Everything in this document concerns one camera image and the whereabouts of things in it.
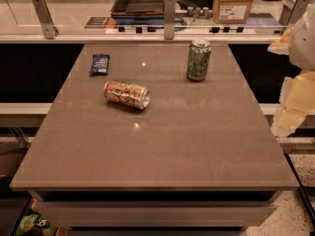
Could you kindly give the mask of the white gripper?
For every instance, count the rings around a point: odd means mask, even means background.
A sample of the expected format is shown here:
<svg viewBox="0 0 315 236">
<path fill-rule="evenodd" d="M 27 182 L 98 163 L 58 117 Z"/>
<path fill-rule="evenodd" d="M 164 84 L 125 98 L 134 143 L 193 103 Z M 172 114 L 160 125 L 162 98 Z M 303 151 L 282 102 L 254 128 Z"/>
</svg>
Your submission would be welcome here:
<svg viewBox="0 0 315 236">
<path fill-rule="evenodd" d="M 315 109 L 315 4 L 310 4 L 294 28 L 288 29 L 267 50 L 288 55 L 290 62 L 302 70 L 295 78 L 285 77 L 279 107 L 271 131 L 276 137 L 288 137 Z"/>
</svg>

